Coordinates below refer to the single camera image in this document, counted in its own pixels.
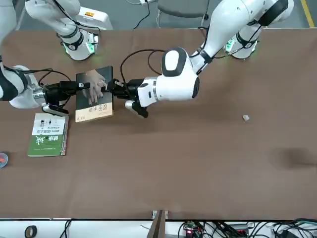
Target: book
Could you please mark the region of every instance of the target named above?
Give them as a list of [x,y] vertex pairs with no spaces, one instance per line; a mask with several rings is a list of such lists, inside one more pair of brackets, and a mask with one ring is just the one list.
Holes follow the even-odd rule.
[[36,113],[34,118],[29,157],[63,156],[66,154],[68,116]]
[[76,93],[75,121],[83,122],[113,115],[112,93],[102,93],[101,88],[112,81],[112,66],[76,74],[77,83],[90,83],[90,88]]

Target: table surface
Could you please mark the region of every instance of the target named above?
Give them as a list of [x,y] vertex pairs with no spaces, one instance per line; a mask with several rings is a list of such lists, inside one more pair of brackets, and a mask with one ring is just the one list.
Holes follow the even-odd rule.
[[[1,53],[8,66],[52,67],[74,79],[113,65],[120,78],[135,50],[193,52],[203,39],[195,29],[106,31],[97,55],[76,62],[54,32],[18,31]],[[1,103],[0,151],[9,162],[0,170],[0,217],[145,219],[165,209],[172,219],[317,218],[316,42],[316,29],[264,30],[249,59],[215,60],[195,100],[150,106],[148,119],[115,100],[113,117],[75,123],[73,98],[64,157],[28,158],[41,110]],[[151,60],[157,69],[160,54]],[[126,78],[154,74],[147,55],[126,62]]]

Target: white label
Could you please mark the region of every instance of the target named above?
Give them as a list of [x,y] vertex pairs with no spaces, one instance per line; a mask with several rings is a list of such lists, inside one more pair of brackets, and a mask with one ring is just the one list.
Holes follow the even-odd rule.
[[112,103],[96,105],[90,108],[76,110],[76,122],[88,121],[113,115]]
[[36,113],[32,135],[63,135],[66,117]]

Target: gray chair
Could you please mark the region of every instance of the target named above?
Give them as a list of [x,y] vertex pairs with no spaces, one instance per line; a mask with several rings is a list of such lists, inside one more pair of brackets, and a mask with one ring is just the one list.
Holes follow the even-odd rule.
[[210,0],[158,0],[157,24],[160,27],[160,16],[163,13],[185,18],[201,17],[204,21],[209,18],[207,11]]

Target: green book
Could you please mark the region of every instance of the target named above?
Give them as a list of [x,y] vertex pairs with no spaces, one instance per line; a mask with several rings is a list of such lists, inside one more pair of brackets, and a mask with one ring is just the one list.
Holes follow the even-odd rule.
[[66,154],[68,117],[36,113],[28,156],[48,157]]

